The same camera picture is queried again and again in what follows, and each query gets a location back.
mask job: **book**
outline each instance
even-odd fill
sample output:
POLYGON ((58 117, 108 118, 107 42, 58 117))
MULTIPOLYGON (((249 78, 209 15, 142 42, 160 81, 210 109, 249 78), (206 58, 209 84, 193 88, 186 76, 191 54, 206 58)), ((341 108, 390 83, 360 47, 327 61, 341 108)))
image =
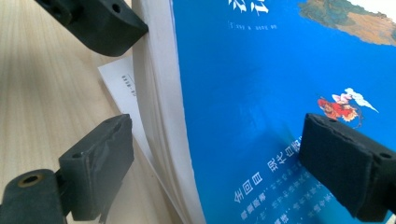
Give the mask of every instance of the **book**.
POLYGON ((396 148, 396 18, 367 2, 133 1, 142 124, 184 223, 360 223, 298 153, 306 113, 396 148))

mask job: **wooden surface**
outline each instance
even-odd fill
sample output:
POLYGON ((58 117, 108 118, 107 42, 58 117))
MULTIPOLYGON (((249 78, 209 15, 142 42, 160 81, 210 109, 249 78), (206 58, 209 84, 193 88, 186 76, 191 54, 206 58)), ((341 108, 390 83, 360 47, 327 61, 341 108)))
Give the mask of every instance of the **wooden surface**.
MULTIPOLYGON (((56 171, 67 149, 120 112, 97 70, 116 59, 87 49, 35 1, 1 1, 0 27, 3 198, 11 179, 35 169, 56 171)), ((110 223, 180 222, 137 146, 124 182, 110 223)))

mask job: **black plastic part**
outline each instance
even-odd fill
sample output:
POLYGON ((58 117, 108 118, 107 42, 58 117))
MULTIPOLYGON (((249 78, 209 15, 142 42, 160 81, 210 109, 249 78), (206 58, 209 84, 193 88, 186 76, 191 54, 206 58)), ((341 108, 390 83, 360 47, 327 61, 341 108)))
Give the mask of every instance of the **black plastic part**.
POLYGON ((123 0, 36 0, 89 49, 121 56, 149 28, 123 0))
POLYGON ((54 173, 35 170, 10 181, 0 207, 0 223, 66 223, 54 173))
POLYGON ((72 183, 74 220, 106 216, 134 160, 129 115, 105 120, 59 159, 62 179, 72 183))
POLYGON ((396 197, 386 199, 395 189, 396 153, 337 120, 306 115, 300 161, 361 221, 383 221, 395 208, 396 197))

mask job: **wooden table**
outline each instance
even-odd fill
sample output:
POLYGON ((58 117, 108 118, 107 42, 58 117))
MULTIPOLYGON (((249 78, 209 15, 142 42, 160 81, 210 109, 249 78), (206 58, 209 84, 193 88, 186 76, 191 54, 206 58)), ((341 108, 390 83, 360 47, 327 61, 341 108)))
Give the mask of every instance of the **wooden table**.
MULTIPOLYGON (((58 158, 67 149, 120 112, 97 70, 116 58, 87 49, 33 0, 2 1, 0 27, 3 198, 11 179, 35 169, 58 170, 58 158)), ((109 222, 179 223, 146 159, 134 148, 135 161, 109 222)))

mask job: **cartoon illustration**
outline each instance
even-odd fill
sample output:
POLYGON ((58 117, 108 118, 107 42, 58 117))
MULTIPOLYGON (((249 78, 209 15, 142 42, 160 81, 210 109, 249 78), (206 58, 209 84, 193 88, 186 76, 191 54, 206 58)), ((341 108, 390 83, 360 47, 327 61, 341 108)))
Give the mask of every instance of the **cartoon illustration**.
POLYGON ((346 122, 350 122, 355 118, 359 119, 359 124, 355 128, 361 127, 363 115, 360 106, 366 106, 379 113, 364 97, 355 92, 352 88, 346 88, 346 93, 341 95, 332 95, 335 103, 327 101, 324 97, 318 99, 318 105, 323 110, 324 114, 330 119, 342 118, 346 122), (354 100, 356 104, 353 105, 350 101, 354 100))

